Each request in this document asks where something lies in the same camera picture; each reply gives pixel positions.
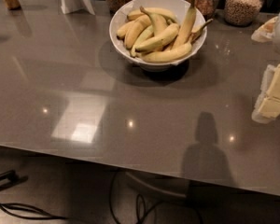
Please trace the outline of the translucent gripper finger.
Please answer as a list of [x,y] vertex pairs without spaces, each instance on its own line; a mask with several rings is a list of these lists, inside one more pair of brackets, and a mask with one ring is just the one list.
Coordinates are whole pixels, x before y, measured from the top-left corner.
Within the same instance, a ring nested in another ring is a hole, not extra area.
[[270,97],[259,96],[251,118],[255,122],[268,124],[280,116],[280,101]]

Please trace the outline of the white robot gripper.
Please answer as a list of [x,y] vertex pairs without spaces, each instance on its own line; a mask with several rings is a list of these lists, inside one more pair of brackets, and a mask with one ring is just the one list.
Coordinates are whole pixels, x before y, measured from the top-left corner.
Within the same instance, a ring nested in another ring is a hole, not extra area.
[[[272,42],[274,50],[280,54],[280,12],[255,30],[251,39],[260,43]],[[280,100],[280,64],[267,66],[260,90],[268,97]]]

